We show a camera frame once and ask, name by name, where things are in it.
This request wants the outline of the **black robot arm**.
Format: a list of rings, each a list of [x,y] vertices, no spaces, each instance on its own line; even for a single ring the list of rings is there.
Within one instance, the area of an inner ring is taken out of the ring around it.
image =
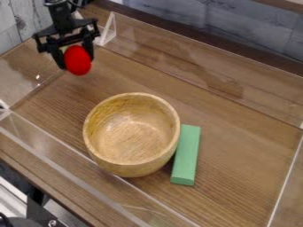
[[[101,37],[98,20],[77,19],[71,5],[79,7],[71,0],[44,0],[53,24],[32,35],[38,52],[47,52],[61,69],[67,69],[63,48],[81,43],[90,59],[94,59],[94,41]]]

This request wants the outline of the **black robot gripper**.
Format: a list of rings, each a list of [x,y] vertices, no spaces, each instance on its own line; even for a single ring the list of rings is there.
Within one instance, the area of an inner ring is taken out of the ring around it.
[[[94,40],[101,36],[97,19],[73,19],[67,27],[62,24],[54,24],[32,35],[36,40],[36,48],[39,52],[48,52],[61,69],[67,69],[65,61],[65,53],[61,49],[74,43],[82,43],[85,50],[94,55]]]

